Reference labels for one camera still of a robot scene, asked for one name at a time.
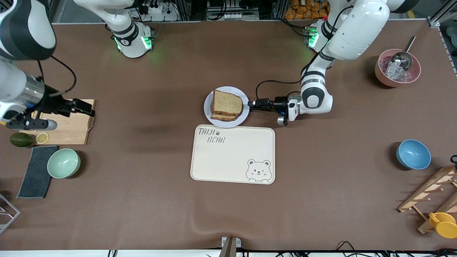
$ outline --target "lemon slice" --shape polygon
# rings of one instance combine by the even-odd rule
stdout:
[[[49,134],[46,132],[41,132],[40,134],[37,135],[35,140],[36,140],[37,144],[42,145],[49,140]]]

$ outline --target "bread slice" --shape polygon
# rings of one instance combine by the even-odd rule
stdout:
[[[213,93],[213,114],[225,116],[238,116],[243,111],[243,102],[239,96],[214,90]]]
[[[227,116],[222,114],[213,114],[211,115],[211,119],[217,119],[222,121],[234,121],[236,120],[237,116]]]

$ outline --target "blue bowl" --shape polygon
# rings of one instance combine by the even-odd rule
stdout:
[[[397,148],[397,159],[401,165],[409,169],[423,170],[430,165],[431,154],[423,143],[409,139]]]

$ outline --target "wooden rack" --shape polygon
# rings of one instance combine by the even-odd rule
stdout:
[[[428,221],[428,218],[416,207],[416,203],[430,201],[428,195],[431,193],[441,192],[444,189],[441,188],[444,184],[451,184],[457,188],[457,180],[452,179],[457,175],[456,165],[449,165],[442,167],[435,175],[433,175],[427,182],[425,182],[416,192],[411,195],[406,201],[404,201],[400,207],[399,212],[405,212],[407,210],[416,211],[425,222],[417,229],[421,234],[432,232],[432,225]],[[455,213],[457,212],[457,193],[451,196],[436,212]]]

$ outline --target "yellow cup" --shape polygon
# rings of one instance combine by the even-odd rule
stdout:
[[[457,238],[457,225],[454,217],[444,212],[430,213],[429,216],[430,224],[440,236],[449,239]]]

